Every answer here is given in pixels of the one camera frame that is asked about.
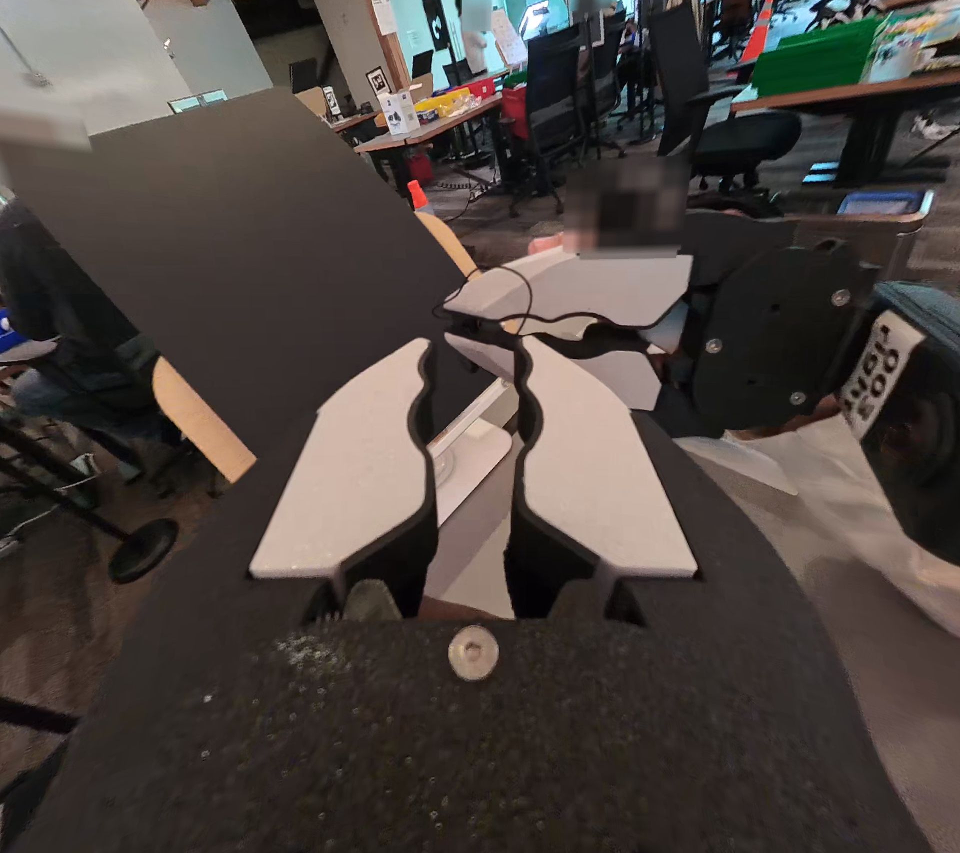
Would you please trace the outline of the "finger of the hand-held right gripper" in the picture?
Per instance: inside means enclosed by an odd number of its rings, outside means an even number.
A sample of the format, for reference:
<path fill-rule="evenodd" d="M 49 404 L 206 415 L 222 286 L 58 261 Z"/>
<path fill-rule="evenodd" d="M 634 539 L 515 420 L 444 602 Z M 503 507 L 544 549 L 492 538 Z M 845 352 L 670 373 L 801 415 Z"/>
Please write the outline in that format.
<path fill-rule="evenodd" d="M 581 341 L 531 334 L 516 337 L 506 334 L 503 342 L 486 342 L 460 333 L 446 332 L 446 342 L 474 366 L 512 384 L 515 380 L 515 350 L 518 344 L 546 345 L 608 388 L 632 411 L 654 410 L 662 382 L 649 357 L 638 351 L 612 350 L 581 357 L 570 352 Z"/>
<path fill-rule="evenodd" d="M 466 281 L 443 307 L 452 314 L 486 320 L 556 321 L 577 316 L 644 329 L 683 298 L 692 266 L 690 255 L 536 253 Z"/>

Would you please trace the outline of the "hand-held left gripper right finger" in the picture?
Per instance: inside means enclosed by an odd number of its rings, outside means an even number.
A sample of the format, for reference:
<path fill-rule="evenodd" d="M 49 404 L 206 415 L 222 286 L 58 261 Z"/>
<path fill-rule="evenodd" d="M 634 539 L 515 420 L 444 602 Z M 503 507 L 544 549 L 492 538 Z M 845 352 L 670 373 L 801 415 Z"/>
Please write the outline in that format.
<path fill-rule="evenodd" d="M 515 617 L 547 617 L 584 582 L 608 608 L 633 581 L 694 581 L 699 566 L 630 408 L 551 343 L 514 349 L 521 449 L 503 568 Z"/>

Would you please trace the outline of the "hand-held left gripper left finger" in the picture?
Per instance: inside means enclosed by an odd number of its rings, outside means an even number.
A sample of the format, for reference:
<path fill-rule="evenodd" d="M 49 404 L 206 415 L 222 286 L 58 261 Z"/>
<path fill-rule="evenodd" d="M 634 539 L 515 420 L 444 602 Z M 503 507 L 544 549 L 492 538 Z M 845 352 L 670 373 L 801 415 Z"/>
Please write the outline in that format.
<path fill-rule="evenodd" d="M 402 617 L 418 616 L 439 545 L 432 349 L 410 340 L 318 409 L 249 562 L 254 580 L 324 581 L 340 605 L 378 581 Z"/>

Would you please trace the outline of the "person's right forearm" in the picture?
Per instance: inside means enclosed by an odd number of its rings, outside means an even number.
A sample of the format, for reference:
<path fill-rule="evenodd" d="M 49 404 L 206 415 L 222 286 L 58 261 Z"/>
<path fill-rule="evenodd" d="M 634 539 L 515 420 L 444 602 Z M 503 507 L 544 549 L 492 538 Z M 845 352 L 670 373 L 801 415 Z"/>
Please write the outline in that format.
<path fill-rule="evenodd" d="M 793 495 L 823 529 L 934 624 L 959 636 L 958 564 L 907 535 L 842 416 L 764 438 L 684 437 L 685 451 Z"/>

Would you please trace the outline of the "white flat device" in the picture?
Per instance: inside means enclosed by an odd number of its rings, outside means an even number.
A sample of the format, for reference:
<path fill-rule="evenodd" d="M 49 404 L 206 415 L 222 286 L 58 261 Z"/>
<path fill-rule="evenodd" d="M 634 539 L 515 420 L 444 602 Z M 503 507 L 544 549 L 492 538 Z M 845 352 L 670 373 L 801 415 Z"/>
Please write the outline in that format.
<path fill-rule="evenodd" d="M 495 379 L 427 446 L 433 468 L 437 522 L 442 526 L 509 453 L 509 432 L 484 418 L 510 391 Z"/>

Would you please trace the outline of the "blue recycling bin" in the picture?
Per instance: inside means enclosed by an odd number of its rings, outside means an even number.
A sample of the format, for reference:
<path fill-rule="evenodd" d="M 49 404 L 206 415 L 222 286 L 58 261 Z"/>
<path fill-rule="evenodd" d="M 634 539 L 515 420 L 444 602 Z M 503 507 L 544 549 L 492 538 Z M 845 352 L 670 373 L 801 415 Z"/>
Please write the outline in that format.
<path fill-rule="evenodd" d="M 932 189 L 858 190 L 844 197 L 835 215 L 864 222 L 922 220 L 929 214 L 934 199 Z"/>

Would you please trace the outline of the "black office chair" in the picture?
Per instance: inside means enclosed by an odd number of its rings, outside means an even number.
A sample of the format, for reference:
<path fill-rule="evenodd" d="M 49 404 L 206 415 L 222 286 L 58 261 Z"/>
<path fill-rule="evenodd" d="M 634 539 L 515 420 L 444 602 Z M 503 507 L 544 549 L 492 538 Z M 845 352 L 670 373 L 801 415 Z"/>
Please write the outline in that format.
<path fill-rule="evenodd" d="M 801 118 L 786 110 L 762 109 L 708 122 L 715 103 L 733 100 L 744 88 L 712 87 L 688 0 L 652 14 L 649 38 L 664 111 L 657 154 L 684 154 L 691 176 L 718 179 L 721 192 L 730 192 L 737 177 L 744 189 L 755 190 L 759 167 L 797 146 Z"/>
<path fill-rule="evenodd" d="M 522 156 L 530 174 L 517 199 L 551 199 L 556 217 L 563 215 L 565 203 L 551 173 L 555 161 L 571 156 L 581 163 L 589 146 L 626 156 L 623 146 L 598 132 L 594 48 L 585 26 L 568 26 L 528 45 Z"/>

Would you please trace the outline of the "black stand with round base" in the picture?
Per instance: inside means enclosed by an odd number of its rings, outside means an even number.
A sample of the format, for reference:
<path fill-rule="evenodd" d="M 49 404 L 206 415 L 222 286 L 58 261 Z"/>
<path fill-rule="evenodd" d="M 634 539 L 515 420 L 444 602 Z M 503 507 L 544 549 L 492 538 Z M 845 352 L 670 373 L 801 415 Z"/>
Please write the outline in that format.
<path fill-rule="evenodd" d="M 50 512 L 70 515 L 117 542 L 107 572 L 118 585 L 141 580 L 170 554 L 179 536 L 172 519 L 156 519 L 127 531 L 102 516 L 90 490 L 95 471 L 83 471 L 59 458 L 41 440 L 30 437 L 8 420 L 1 425 L 2 476 L 14 491 L 40 500 Z"/>

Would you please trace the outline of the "wooden table with clutter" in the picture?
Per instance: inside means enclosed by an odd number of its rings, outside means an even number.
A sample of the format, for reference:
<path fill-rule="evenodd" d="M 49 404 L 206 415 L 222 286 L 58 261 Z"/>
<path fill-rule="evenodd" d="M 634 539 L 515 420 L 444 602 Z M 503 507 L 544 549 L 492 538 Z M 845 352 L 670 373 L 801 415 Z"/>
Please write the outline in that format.
<path fill-rule="evenodd" d="M 410 147 L 427 144 L 437 137 L 461 127 L 474 120 L 479 120 L 487 114 L 498 111 L 502 103 L 502 94 L 498 92 L 492 97 L 481 100 L 477 105 L 463 110 L 458 115 L 432 120 L 421 125 L 414 132 L 404 135 L 383 134 L 374 139 L 359 143 L 353 151 L 359 155 L 373 155 L 378 153 L 392 153 L 403 151 Z"/>

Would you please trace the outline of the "yellow bins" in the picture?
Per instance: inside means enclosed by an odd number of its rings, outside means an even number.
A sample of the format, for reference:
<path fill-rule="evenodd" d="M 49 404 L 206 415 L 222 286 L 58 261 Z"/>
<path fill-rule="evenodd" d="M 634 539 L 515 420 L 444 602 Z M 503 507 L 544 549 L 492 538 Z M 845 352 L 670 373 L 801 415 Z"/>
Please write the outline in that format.
<path fill-rule="evenodd" d="M 421 126 L 460 116 L 474 106 L 474 95 L 467 87 L 439 92 L 414 103 Z"/>

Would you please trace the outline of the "white printed carton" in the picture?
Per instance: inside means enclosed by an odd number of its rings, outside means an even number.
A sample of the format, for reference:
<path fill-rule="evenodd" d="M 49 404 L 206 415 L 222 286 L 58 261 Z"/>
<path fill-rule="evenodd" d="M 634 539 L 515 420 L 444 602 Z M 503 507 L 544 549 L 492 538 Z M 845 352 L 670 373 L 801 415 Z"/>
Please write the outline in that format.
<path fill-rule="evenodd" d="M 379 93 L 378 103 L 390 136 L 407 137 L 420 130 L 421 122 L 409 90 Z"/>

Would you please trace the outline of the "green bins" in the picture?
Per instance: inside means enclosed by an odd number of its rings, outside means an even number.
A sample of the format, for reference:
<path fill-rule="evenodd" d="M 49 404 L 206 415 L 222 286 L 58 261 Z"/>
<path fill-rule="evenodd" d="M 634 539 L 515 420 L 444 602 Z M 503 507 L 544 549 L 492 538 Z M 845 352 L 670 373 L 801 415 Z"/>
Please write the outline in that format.
<path fill-rule="evenodd" d="M 884 21 L 869 17 L 784 38 L 757 58 L 750 85 L 764 98 L 857 84 Z"/>

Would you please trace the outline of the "black board with wooden rim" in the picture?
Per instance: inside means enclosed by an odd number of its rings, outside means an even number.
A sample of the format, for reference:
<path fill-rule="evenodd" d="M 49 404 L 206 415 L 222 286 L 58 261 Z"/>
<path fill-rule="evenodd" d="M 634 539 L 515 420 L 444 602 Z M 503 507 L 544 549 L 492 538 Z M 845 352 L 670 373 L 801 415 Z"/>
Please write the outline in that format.
<path fill-rule="evenodd" d="M 15 131 L 7 180 L 241 444 L 247 464 L 408 341 L 434 344 L 439 432 L 485 391 L 435 309 L 437 236 L 292 94 L 261 91 L 66 145 Z"/>

